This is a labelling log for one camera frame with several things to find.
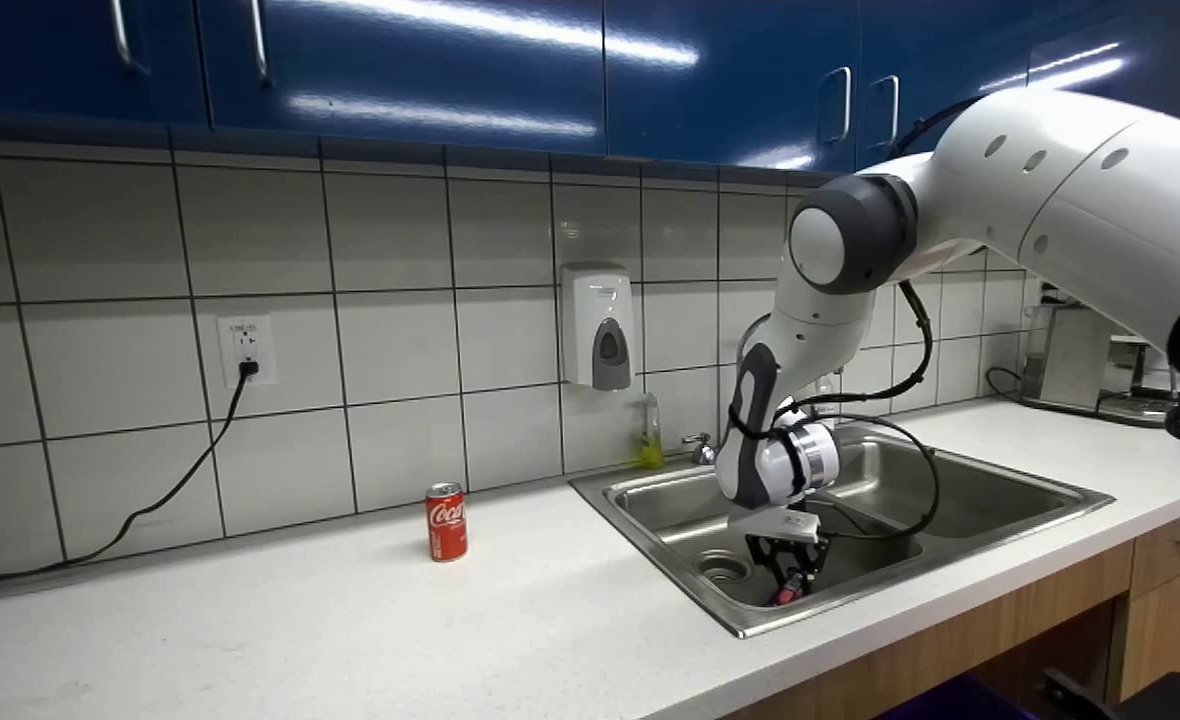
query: kitchen sink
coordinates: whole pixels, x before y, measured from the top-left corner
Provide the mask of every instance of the kitchen sink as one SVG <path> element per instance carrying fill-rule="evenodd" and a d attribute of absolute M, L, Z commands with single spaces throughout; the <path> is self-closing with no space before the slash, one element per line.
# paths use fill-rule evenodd
<path fill-rule="evenodd" d="M 839 427 L 844 474 L 831 495 L 813 500 L 831 539 L 822 571 L 803 599 L 773 605 L 774 581 L 750 563 L 749 536 L 731 528 L 711 463 L 650 474 L 575 480 L 578 495 L 621 528 L 671 585 L 679 585 L 727 631 L 755 637 L 938 563 L 974 556 L 1011 536 L 1084 516 L 1111 495 L 1044 474 L 930 453 L 938 467 L 935 516 L 900 539 L 928 513 L 930 472 L 892 430 Z"/>

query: soda can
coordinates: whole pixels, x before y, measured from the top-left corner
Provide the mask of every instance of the soda can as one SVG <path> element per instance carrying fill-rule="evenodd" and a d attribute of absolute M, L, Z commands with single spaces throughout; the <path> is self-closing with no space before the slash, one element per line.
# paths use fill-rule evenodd
<path fill-rule="evenodd" d="M 464 488 L 431 483 L 425 495 L 425 513 L 428 513 L 428 556 L 434 563 L 464 556 L 467 552 Z"/>

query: wall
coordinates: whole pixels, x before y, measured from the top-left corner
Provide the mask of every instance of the wall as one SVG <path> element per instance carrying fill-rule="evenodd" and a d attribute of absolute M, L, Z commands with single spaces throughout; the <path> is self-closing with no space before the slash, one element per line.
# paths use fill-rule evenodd
<path fill-rule="evenodd" d="M 621 467 L 638 391 L 669 442 L 711 430 L 795 197 L 0 140 L 0 571 L 101 546 L 205 453 L 232 391 L 220 315 L 272 319 L 275 384 L 117 556 L 414 504 L 431 480 Z M 556 276 L 585 261 L 635 276 L 635 391 L 560 384 Z M 1021 271 L 970 257 L 919 291 L 938 357 L 875 413 L 969 400 L 1021 353 Z M 884 291 L 831 384 L 884 386 L 917 357 Z"/>

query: cabinet handle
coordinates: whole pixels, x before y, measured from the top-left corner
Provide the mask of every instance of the cabinet handle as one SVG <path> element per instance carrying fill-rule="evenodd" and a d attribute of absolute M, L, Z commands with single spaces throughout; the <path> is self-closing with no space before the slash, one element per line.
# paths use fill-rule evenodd
<path fill-rule="evenodd" d="M 106 6 L 111 6 L 111 48 L 117 48 L 117 61 L 126 70 L 147 75 L 147 68 L 130 51 L 130 33 L 123 26 L 123 0 L 106 0 Z"/>
<path fill-rule="evenodd" d="M 853 134 L 853 124 L 857 124 L 857 68 L 839 64 L 831 68 L 822 81 L 839 81 L 839 131 L 829 134 L 829 140 L 847 140 Z"/>
<path fill-rule="evenodd" d="M 892 131 L 879 143 L 892 143 L 900 134 L 900 114 L 902 114 L 902 81 L 900 75 L 879 75 L 873 89 L 886 89 L 892 91 Z"/>
<path fill-rule="evenodd" d="M 250 0 L 250 35 L 254 35 L 254 75 L 258 85 L 269 85 L 272 68 L 269 68 L 269 35 L 265 35 L 265 0 Z"/>

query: soap dispenser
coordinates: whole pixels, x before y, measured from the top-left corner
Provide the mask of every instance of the soap dispenser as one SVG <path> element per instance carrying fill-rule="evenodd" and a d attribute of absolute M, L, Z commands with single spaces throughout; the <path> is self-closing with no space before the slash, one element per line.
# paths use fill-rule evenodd
<path fill-rule="evenodd" d="M 563 378 L 594 391 L 633 384 L 633 278 L 621 269 L 566 269 L 560 278 Z"/>

